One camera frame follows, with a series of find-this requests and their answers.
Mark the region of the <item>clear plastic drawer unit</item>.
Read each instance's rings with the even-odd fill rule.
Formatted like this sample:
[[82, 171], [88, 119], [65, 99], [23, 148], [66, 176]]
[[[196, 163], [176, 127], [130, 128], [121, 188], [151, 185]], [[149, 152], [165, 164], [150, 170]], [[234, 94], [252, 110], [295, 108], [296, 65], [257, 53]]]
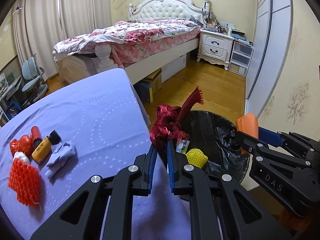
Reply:
[[246, 77], [252, 60], [254, 48], [250, 43], [235, 39], [228, 70]]

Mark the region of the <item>cardboard box under bed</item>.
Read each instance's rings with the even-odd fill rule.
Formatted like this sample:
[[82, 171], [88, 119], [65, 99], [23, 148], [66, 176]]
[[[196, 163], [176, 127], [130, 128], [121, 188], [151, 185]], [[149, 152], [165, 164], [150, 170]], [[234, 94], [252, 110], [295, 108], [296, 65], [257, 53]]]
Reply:
[[162, 88], [162, 69], [154, 71], [142, 80], [152, 87], [153, 94], [156, 94]]

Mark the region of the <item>blue yellow box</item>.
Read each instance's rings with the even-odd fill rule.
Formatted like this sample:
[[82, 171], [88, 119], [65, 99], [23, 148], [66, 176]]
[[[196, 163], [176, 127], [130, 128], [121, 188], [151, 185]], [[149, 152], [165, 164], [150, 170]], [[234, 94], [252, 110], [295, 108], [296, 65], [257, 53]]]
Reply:
[[149, 85], [148, 83], [139, 81], [138, 83], [133, 85], [134, 89], [136, 90], [139, 98], [143, 102], [153, 102], [153, 90], [152, 86]]

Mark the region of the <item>pink floral quilt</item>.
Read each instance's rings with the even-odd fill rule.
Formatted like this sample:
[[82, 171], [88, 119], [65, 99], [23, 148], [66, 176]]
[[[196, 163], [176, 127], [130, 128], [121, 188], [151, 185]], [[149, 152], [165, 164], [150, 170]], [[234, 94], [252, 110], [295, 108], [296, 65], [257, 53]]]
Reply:
[[119, 21], [103, 29], [94, 29], [58, 42], [53, 58], [59, 62], [74, 54], [94, 54], [97, 46], [111, 46], [111, 58], [120, 67], [197, 38], [201, 26], [181, 19], [142, 22]]

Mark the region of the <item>white tissue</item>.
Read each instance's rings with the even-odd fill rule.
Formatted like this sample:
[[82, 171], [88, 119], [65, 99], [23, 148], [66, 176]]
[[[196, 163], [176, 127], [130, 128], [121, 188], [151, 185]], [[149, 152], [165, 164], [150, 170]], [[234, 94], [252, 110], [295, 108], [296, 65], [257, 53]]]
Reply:
[[46, 163], [48, 170], [45, 176], [51, 180], [53, 176], [67, 163], [68, 159], [76, 155], [76, 148], [71, 141], [60, 142]]

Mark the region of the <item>white box under bed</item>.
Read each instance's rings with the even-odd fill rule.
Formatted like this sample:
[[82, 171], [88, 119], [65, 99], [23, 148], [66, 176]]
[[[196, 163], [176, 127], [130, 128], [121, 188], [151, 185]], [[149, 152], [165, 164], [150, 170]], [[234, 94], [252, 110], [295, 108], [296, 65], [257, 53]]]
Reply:
[[184, 54], [162, 67], [162, 83], [186, 67], [187, 55]]

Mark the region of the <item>white sliding wardrobe door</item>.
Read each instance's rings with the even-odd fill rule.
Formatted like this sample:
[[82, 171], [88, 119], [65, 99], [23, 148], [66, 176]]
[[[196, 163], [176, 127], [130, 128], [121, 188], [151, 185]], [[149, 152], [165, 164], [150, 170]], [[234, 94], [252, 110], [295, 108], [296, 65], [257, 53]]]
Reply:
[[245, 113], [259, 117], [281, 74], [292, 33], [292, 0], [258, 0]]

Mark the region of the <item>dark red ribbon bundle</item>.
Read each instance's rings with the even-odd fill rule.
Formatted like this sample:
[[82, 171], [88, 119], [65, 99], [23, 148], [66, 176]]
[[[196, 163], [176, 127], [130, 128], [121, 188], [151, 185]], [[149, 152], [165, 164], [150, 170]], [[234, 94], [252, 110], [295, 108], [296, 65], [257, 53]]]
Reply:
[[188, 96], [180, 106], [168, 104], [159, 105], [156, 109], [156, 121], [150, 131], [150, 140], [156, 150], [164, 152], [167, 142], [174, 139], [177, 142], [189, 139], [189, 135], [182, 131], [182, 123], [195, 104], [203, 104], [202, 91], [199, 87]]

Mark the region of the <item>red plastic bag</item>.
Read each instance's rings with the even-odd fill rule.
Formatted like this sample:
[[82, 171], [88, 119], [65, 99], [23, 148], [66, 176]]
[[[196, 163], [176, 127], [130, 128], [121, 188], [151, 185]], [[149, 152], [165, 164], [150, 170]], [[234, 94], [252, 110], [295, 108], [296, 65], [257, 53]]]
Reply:
[[9, 145], [12, 156], [14, 156], [16, 152], [22, 152], [26, 156], [30, 156], [34, 150], [32, 138], [28, 135], [21, 136], [19, 140], [13, 139]]

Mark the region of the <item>white round wad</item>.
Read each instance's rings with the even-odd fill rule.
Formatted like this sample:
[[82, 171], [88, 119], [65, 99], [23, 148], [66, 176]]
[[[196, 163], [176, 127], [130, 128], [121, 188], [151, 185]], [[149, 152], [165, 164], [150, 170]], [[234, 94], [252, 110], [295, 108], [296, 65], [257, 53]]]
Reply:
[[30, 165], [29, 158], [23, 152], [15, 152], [13, 160], [20, 160], [21, 162]]

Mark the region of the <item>orange foam fruit net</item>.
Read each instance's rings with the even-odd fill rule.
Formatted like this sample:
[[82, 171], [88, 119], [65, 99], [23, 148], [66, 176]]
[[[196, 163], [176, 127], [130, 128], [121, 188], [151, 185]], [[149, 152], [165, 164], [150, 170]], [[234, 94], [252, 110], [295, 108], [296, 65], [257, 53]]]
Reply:
[[40, 174], [33, 165], [20, 159], [14, 159], [8, 187], [16, 192], [16, 199], [25, 206], [41, 209], [40, 206]]

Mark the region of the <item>yellow foam fruit net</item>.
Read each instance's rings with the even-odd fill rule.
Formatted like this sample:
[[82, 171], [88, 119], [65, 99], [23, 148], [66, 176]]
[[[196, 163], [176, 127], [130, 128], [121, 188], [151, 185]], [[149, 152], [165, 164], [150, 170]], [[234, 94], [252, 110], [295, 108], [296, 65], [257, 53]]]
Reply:
[[189, 150], [186, 153], [186, 157], [189, 164], [198, 168], [203, 168], [208, 161], [208, 157], [200, 149], [197, 148]]

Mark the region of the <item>red thread spool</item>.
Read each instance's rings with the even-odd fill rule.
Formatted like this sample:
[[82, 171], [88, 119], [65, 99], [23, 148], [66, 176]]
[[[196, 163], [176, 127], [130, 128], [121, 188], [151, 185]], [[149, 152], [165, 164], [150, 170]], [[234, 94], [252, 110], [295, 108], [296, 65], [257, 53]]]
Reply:
[[39, 144], [42, 142], [41, 133], [37, 126], [33, 126], [31, 128], [31, 138], [33, 141], [34, 148], [37, 148]]

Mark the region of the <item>blue bin under desk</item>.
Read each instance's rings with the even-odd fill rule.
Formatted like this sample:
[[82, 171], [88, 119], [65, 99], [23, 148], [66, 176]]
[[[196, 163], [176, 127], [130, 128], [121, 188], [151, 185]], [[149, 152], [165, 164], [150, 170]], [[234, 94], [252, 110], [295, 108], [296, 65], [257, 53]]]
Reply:
[[21, 107], [20, 105], [16, 102], [13, 101], [8, 107], [7, 107], [7, 114], [8, 118], [11, 120], [15, 116], [17, 116], [19, 113], [21, 113]]

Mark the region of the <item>yellow bottle black cap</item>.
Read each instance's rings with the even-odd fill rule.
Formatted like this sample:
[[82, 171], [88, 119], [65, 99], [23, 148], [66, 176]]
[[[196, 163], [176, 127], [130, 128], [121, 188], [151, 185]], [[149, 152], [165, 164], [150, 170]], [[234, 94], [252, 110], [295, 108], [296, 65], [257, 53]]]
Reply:
[[61, 142], [61, 138], [56, 131], [52, 131], [50, 135], [45, 137], [32, 153], [33, 160], [41, 164], [51, 152], [51, 147]]

